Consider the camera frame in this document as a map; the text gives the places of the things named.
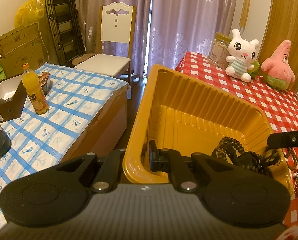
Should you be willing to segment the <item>yellow plastic tray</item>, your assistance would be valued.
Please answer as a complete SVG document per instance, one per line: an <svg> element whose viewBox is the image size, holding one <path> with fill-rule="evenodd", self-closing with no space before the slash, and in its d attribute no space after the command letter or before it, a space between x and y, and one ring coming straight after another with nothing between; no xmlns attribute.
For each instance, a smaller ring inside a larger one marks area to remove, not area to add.
<svg viewBox="0 0 298 240"><path fill-rule="evenodd" d="M273 132L264 112L199 79L161 65L152 67L126 148L122 168L136 184L163 184L152 172L149 142L157 148L210 155L220 140L238 140L245 150L263 154Z"/></svg>

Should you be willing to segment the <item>red checkered tablecloth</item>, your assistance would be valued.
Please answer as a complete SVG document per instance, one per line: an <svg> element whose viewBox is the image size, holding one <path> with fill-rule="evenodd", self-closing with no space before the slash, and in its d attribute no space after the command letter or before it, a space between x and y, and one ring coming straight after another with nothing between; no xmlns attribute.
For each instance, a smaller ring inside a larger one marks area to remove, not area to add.
<svg viewBox="0 0 298 240"><path fill-rule="evenodd" d="M201 54L186 52L175 68L183 74L205 81L217 88L250 102L263 110L274 132L290 132L298 130L298 98L294 92L279 92L269 87L261 76L256 76L248 83L233 79L226 75L225 70L210 64ZM288 157L290 166L298 163ZM298 187L298 174L291 171L292 183ZM284 224L293 226L298 223L298 197L291 197L291 206L285 217Z"/></svg>

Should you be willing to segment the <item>low wooden table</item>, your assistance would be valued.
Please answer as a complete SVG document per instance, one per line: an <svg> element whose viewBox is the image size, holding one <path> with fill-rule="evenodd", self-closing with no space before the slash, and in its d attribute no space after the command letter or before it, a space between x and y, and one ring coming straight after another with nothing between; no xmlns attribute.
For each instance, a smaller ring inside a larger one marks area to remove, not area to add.
<svg viewBox="0 0 298 240"><path fill-rule="evenodd" d="M127 126L127 91L128 86L124 85L113 92L69 147L62 162L89 152L104 157L114 149Z"/></svg>

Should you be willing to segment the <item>pink starfish plush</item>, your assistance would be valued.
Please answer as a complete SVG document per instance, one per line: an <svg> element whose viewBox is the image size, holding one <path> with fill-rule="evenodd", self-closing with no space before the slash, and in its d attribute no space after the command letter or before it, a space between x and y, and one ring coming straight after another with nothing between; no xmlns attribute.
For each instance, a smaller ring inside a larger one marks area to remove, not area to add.
<svg viewBox="0 0 298 240"><path fill-rule="evenodd" d="M295 81L295 74L288 62L290 48L291 41L283 41L272 56L261 64L263 80L273 89L284 91Z"/></svg>

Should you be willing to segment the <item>blue checkered tablecloth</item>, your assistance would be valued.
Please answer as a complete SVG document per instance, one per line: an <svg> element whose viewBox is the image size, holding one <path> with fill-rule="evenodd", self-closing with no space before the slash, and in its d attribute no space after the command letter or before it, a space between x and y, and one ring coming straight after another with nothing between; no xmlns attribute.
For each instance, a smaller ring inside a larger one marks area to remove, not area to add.
<svg viewBox="0 0 298 240"><path fill-rule="evenodd" d="M0 157L0 193L10 182L58 164L104 106L130 88L123 80L51 63L36 70L43 72L52 82L49 110L38 115L26 100L21 116L1 125L12 146ZM0 229L5 224L0 209Z"/></svg>

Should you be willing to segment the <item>white bunny plush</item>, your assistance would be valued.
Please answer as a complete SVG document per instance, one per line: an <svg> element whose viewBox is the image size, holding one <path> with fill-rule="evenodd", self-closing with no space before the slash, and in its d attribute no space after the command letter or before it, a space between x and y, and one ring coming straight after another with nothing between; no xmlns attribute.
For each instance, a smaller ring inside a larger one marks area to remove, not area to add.
<svg viewBox="0 0 298 240"><path fill-rule="evenodd" d="M228 46L229 55L226 57L228 66L225 72L228 76L244 82L250 82L251 76L247 72L252 70L256 59L256 50L260 47L257 39L244 40L238 29L232 30L233 38Z"/></svg>

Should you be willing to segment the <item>nut jar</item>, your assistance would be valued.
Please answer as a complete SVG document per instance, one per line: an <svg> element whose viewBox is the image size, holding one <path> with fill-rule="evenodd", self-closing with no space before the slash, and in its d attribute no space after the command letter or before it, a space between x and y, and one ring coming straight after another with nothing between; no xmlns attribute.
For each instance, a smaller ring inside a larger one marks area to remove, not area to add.
<svg viewBox="0 0 298 240"><path fill-rule="evenodd" d="M213 66L225 69L228 66L226 57L229 56L228 46L232 38L222 33L215 33L214 40L211 44L211 51L208 56L208 61Z"/></svg>

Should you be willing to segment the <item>snack cup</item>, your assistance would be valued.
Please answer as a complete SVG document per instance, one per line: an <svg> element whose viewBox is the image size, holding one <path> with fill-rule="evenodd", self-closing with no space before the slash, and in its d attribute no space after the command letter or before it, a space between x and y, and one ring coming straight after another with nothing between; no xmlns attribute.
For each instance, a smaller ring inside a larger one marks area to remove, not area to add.
<svg viewBox="0 0 298 240"><path fill-rule="evenodd" d="M50 79L50 73L49 72L42 72L38 75L39 83L41 85L42 91L44 92L44 95L47 95L52 87L52 81Z"/></svg>

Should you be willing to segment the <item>open brown box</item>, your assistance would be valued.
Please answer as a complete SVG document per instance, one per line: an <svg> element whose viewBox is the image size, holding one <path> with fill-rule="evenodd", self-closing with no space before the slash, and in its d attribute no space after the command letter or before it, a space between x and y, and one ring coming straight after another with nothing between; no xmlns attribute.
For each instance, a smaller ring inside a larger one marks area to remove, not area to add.
<svg viewBox="0 0 298 240"><path fill-rule="evenodd" d="M26 99L21 74L0 81L0 123L19 118Z"/></svg>

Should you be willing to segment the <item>orange juice bottle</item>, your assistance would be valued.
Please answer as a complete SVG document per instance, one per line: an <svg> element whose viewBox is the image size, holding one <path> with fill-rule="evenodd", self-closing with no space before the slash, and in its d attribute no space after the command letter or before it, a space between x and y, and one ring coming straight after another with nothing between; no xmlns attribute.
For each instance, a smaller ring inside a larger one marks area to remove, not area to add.
<svg viewBox="0 0 298 240"><path fill-rule="evenodd" d="M22 75L22 84L25 87L28 98L38 115L44 114L49 110L46 96L42 90L38 75L29 68L29 64L22 65L24 70Z"/></svg>

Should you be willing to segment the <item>purple curtain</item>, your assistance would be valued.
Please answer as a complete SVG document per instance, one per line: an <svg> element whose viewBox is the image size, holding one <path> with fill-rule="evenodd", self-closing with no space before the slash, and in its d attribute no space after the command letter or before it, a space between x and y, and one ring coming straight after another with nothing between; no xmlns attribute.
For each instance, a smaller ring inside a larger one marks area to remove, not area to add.
<svg viewBox="0 0 298 240"><path fill-rule="evenodd" d="M155 64L175 68L184 54L209 54L216 32L227 34L237 0L75 0L87 53L96 53L100 7L137 7L132 71L148 75Z"/></svg>

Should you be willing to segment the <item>white wooden chair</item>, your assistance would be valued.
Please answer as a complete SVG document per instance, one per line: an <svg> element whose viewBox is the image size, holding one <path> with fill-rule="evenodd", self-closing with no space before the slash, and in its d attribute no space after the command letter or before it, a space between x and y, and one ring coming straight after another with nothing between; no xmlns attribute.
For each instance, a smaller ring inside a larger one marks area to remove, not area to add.
<svg viewBox="0 0 298 240"><path fill-rule="evenodd" d="M132 50L137 7L113 2L100 7L97 52L75 68L119 78L132 83Z"/></svg>

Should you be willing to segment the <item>cardboard box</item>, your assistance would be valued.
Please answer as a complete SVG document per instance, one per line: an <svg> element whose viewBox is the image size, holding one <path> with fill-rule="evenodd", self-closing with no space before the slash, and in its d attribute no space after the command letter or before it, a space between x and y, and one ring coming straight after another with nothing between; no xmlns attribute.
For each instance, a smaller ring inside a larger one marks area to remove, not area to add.
<svg viewBox="0 0 298 240"><path fill-rule="evenodd" d="M0 36L0 63L7 78L22 74L25 63L33 70L45 63L37 22Z"/></svg>

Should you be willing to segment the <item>yellow plastic bag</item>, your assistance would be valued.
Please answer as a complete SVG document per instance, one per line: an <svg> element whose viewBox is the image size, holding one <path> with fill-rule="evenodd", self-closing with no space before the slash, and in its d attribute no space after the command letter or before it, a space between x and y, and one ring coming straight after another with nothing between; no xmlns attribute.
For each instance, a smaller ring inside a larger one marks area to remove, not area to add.
<svg viewBox="0 0 298 240"><path fill-rule="evenodd" d="M26 27L39 22L45 16L45 0L28 0L23 3L14 17L14 27Z"/></svg>

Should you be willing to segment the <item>black folding rack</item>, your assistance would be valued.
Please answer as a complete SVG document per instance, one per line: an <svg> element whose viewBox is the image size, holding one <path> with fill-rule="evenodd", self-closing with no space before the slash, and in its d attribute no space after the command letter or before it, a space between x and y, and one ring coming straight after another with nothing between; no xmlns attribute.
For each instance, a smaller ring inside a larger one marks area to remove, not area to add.
<svg viewBox="0 0 298 240"><path fill-rule="evenodd" d="M59 64L73 67L86 52L75 0L45 0L45 7Z"/></svg>

